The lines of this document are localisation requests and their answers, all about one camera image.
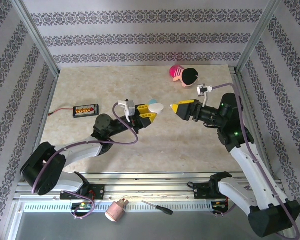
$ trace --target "patterned wallpaper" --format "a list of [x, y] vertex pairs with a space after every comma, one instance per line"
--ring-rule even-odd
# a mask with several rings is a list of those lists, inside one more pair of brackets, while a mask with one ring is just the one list
[[300, 0], [280, 3], [242, 78], [272, 172], [300, 203]]
[[25, 0], [59, 67], [235, 66], [269, 0]]
[[20, 166], [34, 150], [54, 77], [8, 0], [0, 0], [0, 239]]

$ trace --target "beige floor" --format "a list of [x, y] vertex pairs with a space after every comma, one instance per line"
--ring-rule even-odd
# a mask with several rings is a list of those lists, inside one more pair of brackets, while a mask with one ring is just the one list
[[[227, 65], [192, 66], [199, 72], [199, 83], [220, 85], [232, 82]], [[86, 173], [104, 172], [220, 172], [241, 171], [218, 140], [217, 131], [200, 122], [183, 121], [170, 104], [199, 99], [196, 86], [184, 88], [173, 82], [169, 66], [74, 67], [63, 68], [50, 110], [98, 103], [100, 112], [113, 117], [112, 106], [118, 100], [130, 99], [147, 104], [156, 99], [165, 109], [155, 122], [139, 133], [132, 146], [115, 145], [99, 157], [83, 159], [65, 170]], [[209, 95], [208, 106], [218, 107], [229, 87]], [[123, 116], [123, 109], [117, 109]], [[96, 117], [73, 118], [72, 111], [62, 110], [48, 117], [42, 142], [53, 145], [82, 140], [93, 132]], [[130, 132], [113, 140], [130, 142]]]

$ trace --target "screwdriver handle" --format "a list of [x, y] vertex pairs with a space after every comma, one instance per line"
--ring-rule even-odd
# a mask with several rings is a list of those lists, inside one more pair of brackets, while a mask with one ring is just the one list
[[168, 215], [174, 214], [174, 211], [170, 210], [169, 208], [163, 207], [163, 206], [156, 206], [156, 209], [158, 209]]

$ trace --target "red wire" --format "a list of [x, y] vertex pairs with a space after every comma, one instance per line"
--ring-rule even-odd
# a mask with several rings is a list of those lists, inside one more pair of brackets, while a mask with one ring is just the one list
[[58, 111], [60, 111], [60, 110], [63, 110], [63, 109], [66, 109], [66, 110], [73, 110], [73, 108], [62, 107], [62, 108], [59, 108], [59, 109], [57, 109], [57, 110], [54, 110], [53, 112], [48, 113], [48, 116], [51, 116], [52, 114], [54, 114], [54, 113], [56, 113], [56, 112], [58, 112]]

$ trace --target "small circuit board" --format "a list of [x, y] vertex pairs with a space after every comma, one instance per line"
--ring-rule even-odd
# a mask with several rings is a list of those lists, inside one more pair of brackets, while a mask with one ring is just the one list
[[83, 118], [83, 117], [90, 117], [90, 116], [97, 116], [97, 115], [99, 115], [99, 104], [73, 107], [74, 118]]

